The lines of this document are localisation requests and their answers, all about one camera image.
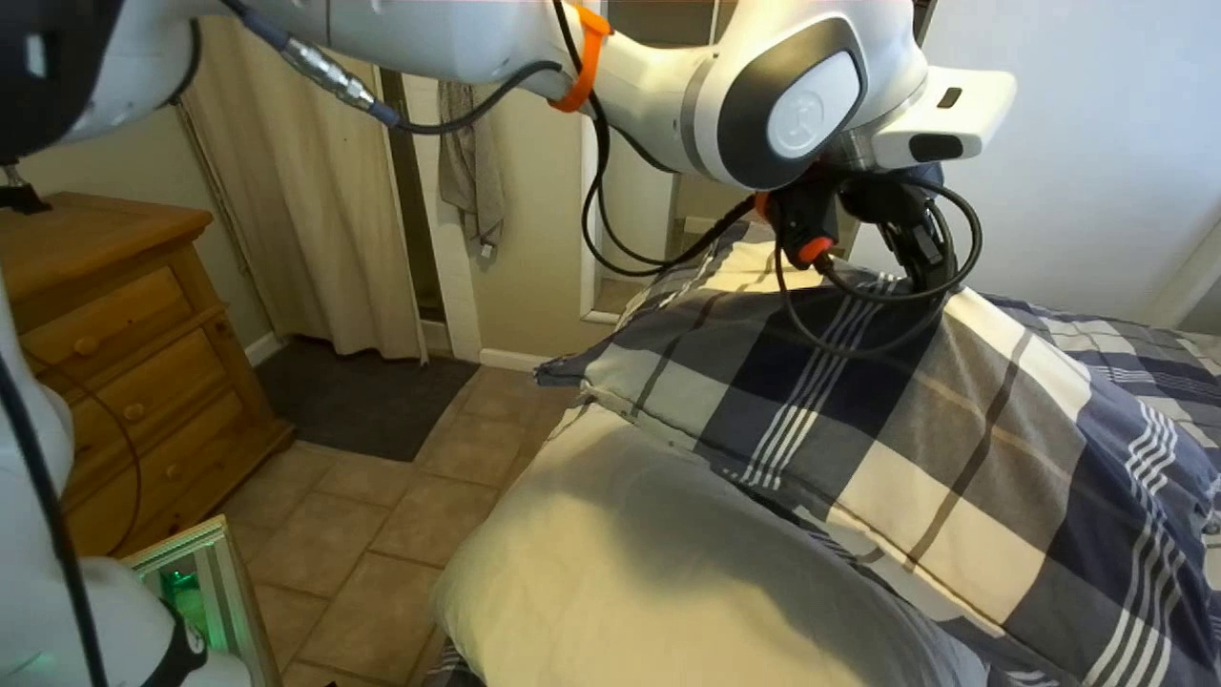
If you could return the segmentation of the black gripper orange ring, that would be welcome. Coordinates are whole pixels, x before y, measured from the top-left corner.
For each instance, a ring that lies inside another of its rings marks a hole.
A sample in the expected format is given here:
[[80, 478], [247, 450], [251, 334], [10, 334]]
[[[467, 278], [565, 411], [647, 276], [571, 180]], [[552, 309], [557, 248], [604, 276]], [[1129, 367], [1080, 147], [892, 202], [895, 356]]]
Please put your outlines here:
[[916, 294], [941, 294], [959, 276], [955, 245], [935, 229], [931, 192], [941, 182], [940, 165], [899, 170], [846, 170], [818, 165], [780, 192], [758, 192], [757, 210], [780, 231], [795, 266], [818, 266], [852, 245], [843, 222], [874, 226], [904, 262]]

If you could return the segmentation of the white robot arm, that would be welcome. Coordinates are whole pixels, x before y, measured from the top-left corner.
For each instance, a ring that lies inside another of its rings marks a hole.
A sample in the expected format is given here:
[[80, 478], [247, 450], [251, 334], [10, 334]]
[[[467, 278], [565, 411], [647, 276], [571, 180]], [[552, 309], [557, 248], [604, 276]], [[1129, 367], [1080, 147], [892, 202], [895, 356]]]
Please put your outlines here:
[[577, 0], [0, 0], [0, 160], [173, 101], [200, 23], [228, 14], [370, 114], [348, 71], [527, 87], [591, 110], [652, 165], [780, 192], [814, 165], [916, 168], [950, 138], [916, 118], [928, 58], [909, 0], [736, 0], [711, 45], [647, 45]]

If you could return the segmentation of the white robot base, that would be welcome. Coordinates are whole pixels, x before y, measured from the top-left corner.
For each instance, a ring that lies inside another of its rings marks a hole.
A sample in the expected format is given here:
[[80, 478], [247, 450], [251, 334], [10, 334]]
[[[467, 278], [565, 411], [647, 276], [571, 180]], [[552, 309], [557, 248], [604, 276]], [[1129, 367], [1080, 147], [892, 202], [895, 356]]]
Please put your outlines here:
[[33, 379], [0, 285], [0, 687], [251, 687], [130, 564], [75, 553], [69, 468], [69, 408]]

